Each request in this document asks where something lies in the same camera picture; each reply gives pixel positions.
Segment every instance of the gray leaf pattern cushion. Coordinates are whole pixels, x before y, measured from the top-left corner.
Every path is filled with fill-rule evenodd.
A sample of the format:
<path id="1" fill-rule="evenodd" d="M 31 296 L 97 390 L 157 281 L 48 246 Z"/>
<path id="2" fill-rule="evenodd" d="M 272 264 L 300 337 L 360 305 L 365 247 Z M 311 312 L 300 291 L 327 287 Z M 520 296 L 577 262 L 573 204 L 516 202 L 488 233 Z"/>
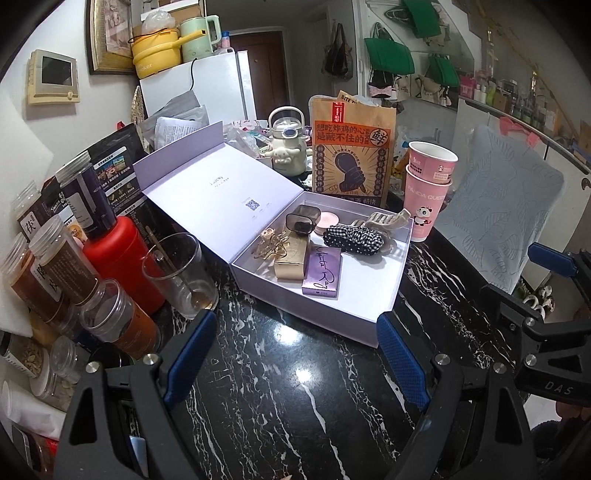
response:
<path id="1" fill-rule="evenodd" d="M 562 195 L 564 177 L 525 141 L 479 125 L 470 145 L 464 181 L 435 222 L 483 275 L 511 293 Z"/>

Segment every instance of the green bag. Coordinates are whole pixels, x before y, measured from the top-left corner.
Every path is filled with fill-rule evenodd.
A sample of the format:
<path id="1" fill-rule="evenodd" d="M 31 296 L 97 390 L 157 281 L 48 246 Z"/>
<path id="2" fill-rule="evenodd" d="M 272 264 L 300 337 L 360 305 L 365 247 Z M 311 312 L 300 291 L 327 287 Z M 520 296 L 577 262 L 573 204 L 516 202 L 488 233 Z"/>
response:
<path id="1" fill-rule="evenodd" d="M 369 61 L 374 70 L 409 75 L 414 73 L 413 57 L 406 45 L 395 42 L 379 23 L 374 25 L 372 38 L 365 39 Z"/>
<path id="2" fill-rule="evenodd" d="M 402 0 L 410 12 L 417 38 L 437 37 L 441 35 L 439 15 L 433 8 L 431 0 Z"/>
<path id="3" fill-rule="evenodd" d="M 427 77 L 444 87 L 459 87 L 460 77 L 447 57 L 431 55 Z"/>

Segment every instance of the qr code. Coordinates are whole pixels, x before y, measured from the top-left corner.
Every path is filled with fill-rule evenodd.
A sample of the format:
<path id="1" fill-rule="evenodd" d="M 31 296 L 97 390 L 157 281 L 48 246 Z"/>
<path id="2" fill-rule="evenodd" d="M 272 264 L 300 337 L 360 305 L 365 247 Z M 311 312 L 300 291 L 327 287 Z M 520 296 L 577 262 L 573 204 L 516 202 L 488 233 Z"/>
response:
<path id="1" fill-rule="evenodd" d="M 253 212 L 260 207 L 260 205 L 255 202 L 254 200 L 249 200 L 249 202 L 246 204 L 247 207 L 250 208 L 250 210 L 252 210 Z"/>

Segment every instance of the blue clamp pad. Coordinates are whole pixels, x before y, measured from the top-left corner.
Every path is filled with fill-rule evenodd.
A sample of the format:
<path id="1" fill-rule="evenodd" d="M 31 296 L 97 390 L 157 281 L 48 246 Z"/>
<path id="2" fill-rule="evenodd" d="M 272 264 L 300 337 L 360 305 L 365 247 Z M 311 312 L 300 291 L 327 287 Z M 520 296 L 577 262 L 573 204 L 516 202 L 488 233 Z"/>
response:
<path id="1" fill-rule="evenodd" d="M 527 249 L 527 256 L 533 263 L 562 277 L 571 278 L 577 273 L 577 267 L 572 258 L 537 242 Z"/>
<path id="2" fill-rule="evenodd" d="M 208 312 L 168 372 L 164 404 L 169 410 L 187 398 L 215 337 L 216 316 Z"/>
<path id="3" fill-rule="evenodd" d="M 404 397 L 425 412 L 431 401 L 426 388 L 425 372 L 386 315 L 381 314 L 378 317 L 377 330 L 379 346 Z"/>

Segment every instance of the white gift box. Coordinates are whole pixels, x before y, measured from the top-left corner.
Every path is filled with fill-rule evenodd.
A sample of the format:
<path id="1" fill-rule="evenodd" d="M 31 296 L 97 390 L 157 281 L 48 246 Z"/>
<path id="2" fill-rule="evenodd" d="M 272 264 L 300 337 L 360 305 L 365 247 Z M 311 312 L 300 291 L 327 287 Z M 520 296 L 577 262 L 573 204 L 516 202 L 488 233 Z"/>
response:
<path id="1" fill-rule="evenodd" d="M 282 231 L 298 205 L 338 215 L 341 223 L 366 219 L 368 205 L 304 192 L 281 174 L 223 143 L 221 122 L 202 128 L 134 164 L 148 198 L 226 261 L 239 288 L 275 307 L 358 342 L 378 346 L 376 321 L 392 310 L 410 246 L 412 219 L 395 231 L 388 255 L 343 253 L 336 298 L 306 296 L 301 281 L 278 280 L 271 261 L 255 259 L 258 236 Z M 323 245 L 312 233 L 311 241 Z"/>

